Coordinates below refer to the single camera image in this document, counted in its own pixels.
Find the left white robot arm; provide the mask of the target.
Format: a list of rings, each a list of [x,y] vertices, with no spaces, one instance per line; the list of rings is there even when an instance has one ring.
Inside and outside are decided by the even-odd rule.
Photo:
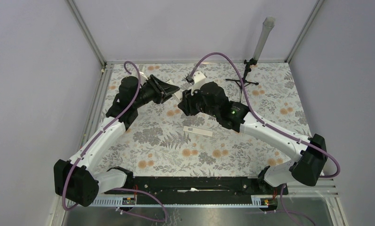
[[[102,124],[85,145],[68,160],[54,165],[55,193],[76,205],[89,206],[98,194],[118,189],[127,194],[134,187],[133,173],[113,167],[104,173],[95,168],[105,152],[121,137],[138,117],[138,108],[149,102],[162,104],[179,91],[179,87],[150,75],[144,82],[135,76],[121,80],[119,92],[108,109]]]

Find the grey tube on tripod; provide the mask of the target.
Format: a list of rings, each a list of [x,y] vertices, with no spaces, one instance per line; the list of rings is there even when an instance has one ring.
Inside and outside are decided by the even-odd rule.
[[[258,43],[256,45],[252,60],[254,64],[256,64],[259,60],[259,57],[263,51],[263,48],[266,44],[266,41],[269,37],[270,32],[275,26],[276,18],[273,16],[267,16],[266,19],[263,22],[261,34],[258,40]]]

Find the floral patterned table mat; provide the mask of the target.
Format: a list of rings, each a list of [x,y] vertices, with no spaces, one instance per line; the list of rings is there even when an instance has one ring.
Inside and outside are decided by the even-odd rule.
[[[247,79],[259,82],[246,88],[259,115],[296,134],[311,134],[287,63],[259,63]],[[185,132],[184,126],[210,130],[213,136]],[[120,166],[136,176],[256,176],[264,167],[288,160],[278,149],[225,129],[213,117],[186,116],[172,98],[139,108],[138,117],[105,153],[95,173]]]

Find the black mini tripod stand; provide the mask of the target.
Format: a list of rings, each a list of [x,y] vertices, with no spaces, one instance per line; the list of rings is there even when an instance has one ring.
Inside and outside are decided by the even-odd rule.
[[[248,81],[247,76],[248,74],[252,71],[252,66],[256,66],[258,62],[258,59],[251,58],[250,60],[244,60],[243,64],[245,65],[245,70],[243,73],[242,80],[243,82],[241,83],[240,80],[235,80],[235,79],[225,79],[225,81],[232,81],[235,82],[240,89],[240,98],[239,101],[242,101],[242,96],[243,96],[243,90],[245,89],[246,86],[248,85],[259,85],[259,82],[254,82],[254,81]]]

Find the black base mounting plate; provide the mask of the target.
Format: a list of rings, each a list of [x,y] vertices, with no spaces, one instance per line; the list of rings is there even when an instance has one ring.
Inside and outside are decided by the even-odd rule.
[[[124,189],[129,191],[110,190],[106,194],[131,194],[132,189],[148,192],[157,199],[167,197],[199,197],[205,199],[223,196],[265,196],[287,195],[288,189],[276,188],[258,182],[249,177],[133,177],[126,182]]]

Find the white remote battery cover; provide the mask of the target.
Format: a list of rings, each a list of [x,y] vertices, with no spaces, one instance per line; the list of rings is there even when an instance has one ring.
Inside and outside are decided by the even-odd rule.
[[[198,135],[208,136],[208,137],[213,136],[213,132],[210,130],[206,130],[206,129],[199,129],[199,128],[194,128],[194,127],[184,126],[183,131],[198,134]]]

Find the white remote control body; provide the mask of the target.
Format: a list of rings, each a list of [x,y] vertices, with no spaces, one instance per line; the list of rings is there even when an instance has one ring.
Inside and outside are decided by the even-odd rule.
[[[175,98],[176,101],[181,102],[183,99],[183,92],[179,90],[175,92],[172,96]]]

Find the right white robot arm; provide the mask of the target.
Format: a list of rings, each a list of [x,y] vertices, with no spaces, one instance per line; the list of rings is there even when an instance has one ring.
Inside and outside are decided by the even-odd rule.
[[[269,194],[277,186],[294,181],[306,186],[317,184],[327,161],[327,156],[318,151],[325,145],[322,136],[298,136],[253,115],[247,105],[230,101],[215,82],[206,83],[195,91],[183,91],[178,107],[187,116],[198,113],[213,116],[222,127],[260,139],[290,158],[288,162],[267,166],[260,172],[257,182],[260,192]]]

